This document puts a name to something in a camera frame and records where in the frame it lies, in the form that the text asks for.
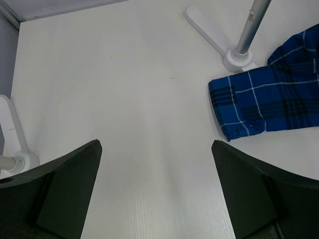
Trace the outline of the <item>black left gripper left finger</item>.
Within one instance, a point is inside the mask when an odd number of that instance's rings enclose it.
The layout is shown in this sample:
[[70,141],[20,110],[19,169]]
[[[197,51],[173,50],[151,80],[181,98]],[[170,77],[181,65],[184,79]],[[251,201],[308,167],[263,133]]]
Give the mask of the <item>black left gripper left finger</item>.
[[2,239],[81,238],[102,146],[93,140],[0,181]]

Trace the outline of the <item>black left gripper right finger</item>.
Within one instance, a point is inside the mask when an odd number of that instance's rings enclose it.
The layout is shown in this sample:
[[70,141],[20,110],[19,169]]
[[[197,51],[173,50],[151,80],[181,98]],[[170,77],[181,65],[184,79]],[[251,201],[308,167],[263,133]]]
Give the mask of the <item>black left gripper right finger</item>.
[[317,239],[319,182],[220,140],[212,154],[237,239]]

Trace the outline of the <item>blue plaid shirt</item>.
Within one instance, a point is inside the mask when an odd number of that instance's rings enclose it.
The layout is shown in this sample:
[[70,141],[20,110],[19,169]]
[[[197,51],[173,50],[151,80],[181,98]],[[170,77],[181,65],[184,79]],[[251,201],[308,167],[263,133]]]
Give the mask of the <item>blue plaid shirt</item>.
[[290,37],[267,65],[212,80],[211,103],[227,140],[319,124],[319,27]]

